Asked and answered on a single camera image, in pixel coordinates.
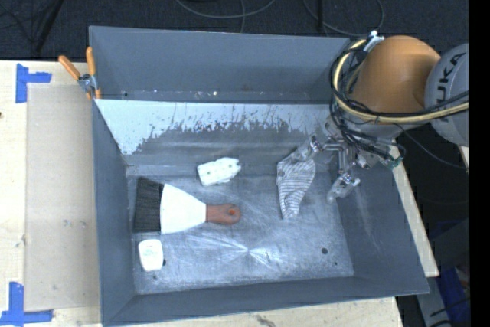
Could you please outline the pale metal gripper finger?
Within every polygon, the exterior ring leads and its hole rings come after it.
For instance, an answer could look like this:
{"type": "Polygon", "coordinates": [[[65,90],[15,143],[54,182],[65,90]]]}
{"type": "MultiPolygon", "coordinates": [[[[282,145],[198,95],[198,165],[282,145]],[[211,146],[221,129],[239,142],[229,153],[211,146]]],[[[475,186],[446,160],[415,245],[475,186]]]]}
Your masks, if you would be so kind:
{"type": "Polygon", "coordinates": [[[333,203],[338,198],[347,197],[354,188],[360,185],[360,183],[361,180],[359,177],[352,175],[350,172],[344,172],[333,182],[327,194],[327,202],[333,203]]]}
{"type": "Polygon", "coordinates": [[[323,145],[317,139],[316,135],[311,135],[289,155],[289,162],[292,164],[310,162],[323,150],[323,145]]]}

